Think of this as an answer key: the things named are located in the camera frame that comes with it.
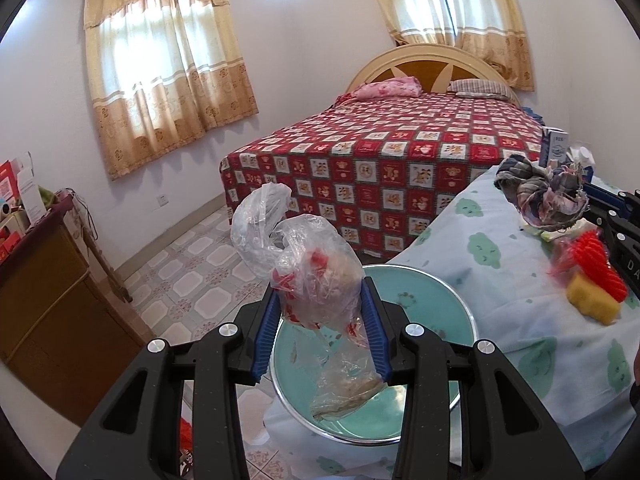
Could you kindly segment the yellow sponge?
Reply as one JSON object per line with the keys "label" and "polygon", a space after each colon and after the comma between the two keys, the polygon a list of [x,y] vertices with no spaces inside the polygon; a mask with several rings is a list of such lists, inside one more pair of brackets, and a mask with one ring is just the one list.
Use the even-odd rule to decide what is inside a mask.
{"label": "yellow sponge", "polygon": [[606,326],[612,325],[620,314],[620,304],[580,272],[568,283],[566,298],[582,315]]}

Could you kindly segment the white tall milk carton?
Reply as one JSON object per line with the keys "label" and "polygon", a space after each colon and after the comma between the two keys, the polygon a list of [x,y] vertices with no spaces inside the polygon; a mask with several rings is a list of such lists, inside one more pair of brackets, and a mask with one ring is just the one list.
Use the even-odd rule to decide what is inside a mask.
{"label": "white tall milk carton", "polygon": [[562,162],[566,159],[566,153],[570,146],[570,134],[555,127],[544,127],[541,131],[539,166],[548,167],[552,160]]}

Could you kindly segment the wall power socket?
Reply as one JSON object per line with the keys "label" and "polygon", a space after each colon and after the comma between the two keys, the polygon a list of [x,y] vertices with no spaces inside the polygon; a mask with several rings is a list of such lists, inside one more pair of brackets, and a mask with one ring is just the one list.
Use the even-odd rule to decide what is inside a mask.
{"label": "wall power socket", "polygon": [[167,196],[164,194],[157,196],[156,199],[157,199],[158,206],[160,207],[166,206],[169,203]]}

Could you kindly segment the pink pillow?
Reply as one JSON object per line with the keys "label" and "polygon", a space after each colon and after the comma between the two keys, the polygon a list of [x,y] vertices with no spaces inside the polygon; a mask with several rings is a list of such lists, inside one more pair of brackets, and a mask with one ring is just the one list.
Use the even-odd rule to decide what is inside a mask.
{"label": "pink pillow", "polygon": [[352,96],[359,101],[394,98],[418,98],[423,93],[422,84],[416,77],[394,77],[381,81],[360,84],[352,92]]}

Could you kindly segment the red patterned bed cover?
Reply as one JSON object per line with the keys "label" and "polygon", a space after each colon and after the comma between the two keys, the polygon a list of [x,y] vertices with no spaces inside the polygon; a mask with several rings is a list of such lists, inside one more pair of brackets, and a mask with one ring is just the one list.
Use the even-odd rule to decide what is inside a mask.
{"label": "red patterned bed cover", "polygon": [[541,136],[540,123],[506,101],[343,98],[238,148],[219,171],[230,209],[265,183],[283,183],[290,216],[318,214],[353,248],[391,256],[490,167],[512,154],[537,159]]}

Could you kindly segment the right beige curtain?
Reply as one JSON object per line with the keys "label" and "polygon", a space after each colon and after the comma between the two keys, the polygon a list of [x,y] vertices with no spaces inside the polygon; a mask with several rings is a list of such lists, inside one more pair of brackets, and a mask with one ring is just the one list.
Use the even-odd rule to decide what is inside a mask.
{"label": "right beige curtain", "polygon": [[532,55],[518,0],[376,0],[398,46],[440,44],[484,61],[508,85],[535,90]]}

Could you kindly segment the striped pillow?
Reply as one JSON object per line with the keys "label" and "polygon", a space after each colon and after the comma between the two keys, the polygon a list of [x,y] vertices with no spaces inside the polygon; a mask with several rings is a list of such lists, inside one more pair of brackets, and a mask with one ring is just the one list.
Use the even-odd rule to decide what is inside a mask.
{"label": "striped pillow", "polygon": [[478,78],[464,78],[450,81],[448,92],[491,94],[492,98],[502,96],[503,99],[512,100],[513,92],[509,86],[500,81]]}

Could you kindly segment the cloud print tablecloth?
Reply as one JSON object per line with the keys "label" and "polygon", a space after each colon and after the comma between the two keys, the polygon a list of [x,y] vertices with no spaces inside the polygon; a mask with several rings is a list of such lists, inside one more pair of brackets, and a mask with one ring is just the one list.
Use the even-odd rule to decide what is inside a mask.
{"label": "cloud print tablecloth", "polygon": [[[410,320],[452,342],[493,341],[558,423],[583,467],[601,465],[634,419],[628,393],[639,343],[639,301],[628,298],[612,325],[581,315],[550,275],[551,249],[524,229],[494,185],[476,178],[401,254],[371,264],[380,296]],[[264,422],[285,477],[386,479],[405,393],[382,391],[360,410],[312,431],[314,381],[300,364],[306,330],[287,327],[272,373],[277,399]]]}

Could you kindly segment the blue small milk carton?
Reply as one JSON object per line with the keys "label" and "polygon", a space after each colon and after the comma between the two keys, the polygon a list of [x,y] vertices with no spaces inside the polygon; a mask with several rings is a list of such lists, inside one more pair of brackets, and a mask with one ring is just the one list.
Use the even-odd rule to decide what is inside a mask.
{"label": "blue small milk carton", "polygon": [[592,151],[585,145],[573,145],[570,147],[570,158],[582,168],[582,180],[591,183],[596,169]]}

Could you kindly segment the plaid cloth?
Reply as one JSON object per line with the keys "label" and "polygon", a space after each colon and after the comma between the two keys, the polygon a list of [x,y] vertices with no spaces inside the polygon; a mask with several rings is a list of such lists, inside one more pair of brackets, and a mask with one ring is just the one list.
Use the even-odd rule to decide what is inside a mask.
{"label": "plaid cloth", "polygon": [[578,162],[542,168],[522,155],[511,155],[498,167],[494,185],[532,228],[568,229],[588,208]]}

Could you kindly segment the brown wooden cabinet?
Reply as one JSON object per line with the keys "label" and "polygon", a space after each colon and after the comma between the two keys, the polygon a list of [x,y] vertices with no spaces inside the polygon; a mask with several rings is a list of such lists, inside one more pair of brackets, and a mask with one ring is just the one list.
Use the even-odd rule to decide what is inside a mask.
{"label": "brown wooden cabinet", "polygon": [[64,197],[25,235],[1,235],[1,361],[81,426],[143,339],[94,281],[64,223],[72,209]]}

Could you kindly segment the beige curtain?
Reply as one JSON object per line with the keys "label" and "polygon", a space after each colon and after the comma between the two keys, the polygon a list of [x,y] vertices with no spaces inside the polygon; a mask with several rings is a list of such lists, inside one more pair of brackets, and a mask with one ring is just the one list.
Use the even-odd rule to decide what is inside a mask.
{"label": "beige curtain", "polygon": [[84,32],[113,180],[258,112],[229,0],[85,0]]}
{"label": "beige curtain", "polygon": [[484,61],[508,85],[535,90],[532,55],[518,0],[376,0],[398,46],[440,44]]}

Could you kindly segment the red boxes on cabinet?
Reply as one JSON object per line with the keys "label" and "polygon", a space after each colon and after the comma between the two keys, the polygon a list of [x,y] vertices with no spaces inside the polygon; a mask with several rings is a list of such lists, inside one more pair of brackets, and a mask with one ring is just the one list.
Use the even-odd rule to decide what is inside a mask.
{"label": "red boxes on cabinet", "polygon": [[1,261],[6,260],[29,229],[47,215],[32,159],[1,164]]}

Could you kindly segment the red plastic bag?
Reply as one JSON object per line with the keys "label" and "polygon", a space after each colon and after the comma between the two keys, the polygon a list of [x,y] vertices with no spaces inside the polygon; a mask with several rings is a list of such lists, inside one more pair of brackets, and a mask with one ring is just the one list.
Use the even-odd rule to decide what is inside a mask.
{"label": "red plastic bag", "polygon": [[628,287],[611,266],[597,230],[583,232],[574,238],[563,236],[552,243],[549,273],[560,276],[573,270],[582,272],[617,302],[623,302],[628,296]]}

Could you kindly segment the red bag on floor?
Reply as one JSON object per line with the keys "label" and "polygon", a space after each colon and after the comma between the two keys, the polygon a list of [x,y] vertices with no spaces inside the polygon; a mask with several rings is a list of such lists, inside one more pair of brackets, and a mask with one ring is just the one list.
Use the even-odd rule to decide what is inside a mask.
{"label": "red bag on floor", "polygon": [[179,462],[180,476],[185,477],[193,467],[193,455],[192,455],[193,442],[192,442],[192,426],[190,422],[187,422],[184,418],[180,420],[179,450],[180,450],[180,462]]}

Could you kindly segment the clear plastic bag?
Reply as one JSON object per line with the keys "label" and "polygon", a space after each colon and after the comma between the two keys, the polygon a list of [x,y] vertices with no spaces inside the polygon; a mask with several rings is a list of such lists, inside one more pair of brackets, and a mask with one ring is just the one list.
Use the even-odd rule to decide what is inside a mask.
{"label": "clear plastic bag", "polygon": [[286,218],[292,190],[266,183],[242,200],[231,241],[247,267],[269,282],[281,316],[310,330],[322,350],[299,344],[294,362],[311,367],[315,420],[346,416],[384,389],[375,371],[361,316],[362,264],[332,224],[315,214]]}

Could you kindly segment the left beige curtain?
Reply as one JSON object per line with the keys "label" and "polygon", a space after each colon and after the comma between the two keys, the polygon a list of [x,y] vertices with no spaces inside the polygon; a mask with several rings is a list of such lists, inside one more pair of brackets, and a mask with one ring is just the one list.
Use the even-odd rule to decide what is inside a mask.
{"label": "left beige curtain", "polygon": [[113,180],[258,112],[229,0],[85,0],[84,32]]}

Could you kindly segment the cream wooden headboard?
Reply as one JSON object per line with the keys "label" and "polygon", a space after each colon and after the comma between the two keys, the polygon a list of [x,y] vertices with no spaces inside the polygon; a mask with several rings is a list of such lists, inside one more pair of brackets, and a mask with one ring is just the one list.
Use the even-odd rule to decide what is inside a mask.
{"label": "cream wooden headboard", "polygon": [[[445,94],[450,81],[464,78],[488,79],[508,85],[503,76],[489,64],[468,52],[443,44],[408,44],[386,51],[370,61],[352,80],[346,94],[353,98],[352,92],[360,84],[405,76],[416,77],[420,81],[422,94]],[[513,90],[512,92],[513,99],[507,101],[518,105],[520,101]]]}

